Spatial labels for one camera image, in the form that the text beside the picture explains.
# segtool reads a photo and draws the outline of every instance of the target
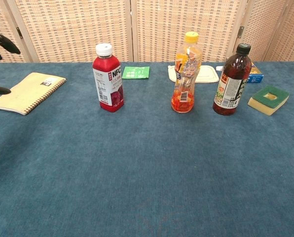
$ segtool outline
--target small box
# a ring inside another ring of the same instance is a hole
[[[262,72],[252,63],[251,72],[249,74],[248,83],[260,83],[263,79]]]

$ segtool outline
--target spiral notebook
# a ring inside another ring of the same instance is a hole
[[[31,73],[12,87],[10,94],[0,96],[0,110],[27,115],[65,82],[65,78]]]

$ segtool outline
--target white bottle cap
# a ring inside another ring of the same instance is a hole
[[[96,45],[98,56],[106,57],[112,55],[112,45],[110,43],[100,43]]]

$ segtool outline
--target yellow sponge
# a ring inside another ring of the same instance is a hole
[[[284,105],[288,98],[288,92],[269,85],[254,94],[248,105],[270,116]]]

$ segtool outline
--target bottle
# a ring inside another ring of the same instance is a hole
[[[112,45],[96,46],[98,57],[92,64],[101,108],[115,112],[124,105],[122,73],[119,60],[112,55]]]
[[[175,58],[176,84],[171,107],[178,113],[189,112],[194,105],[194,86],[202,63],[202,51],[197,47],[198,33],[187,32]]]
[[[220,115],[232,115],[237,109],[252,67],[250,49],[249,44],[239,44],[225,62],[213,103],[213,110]]]

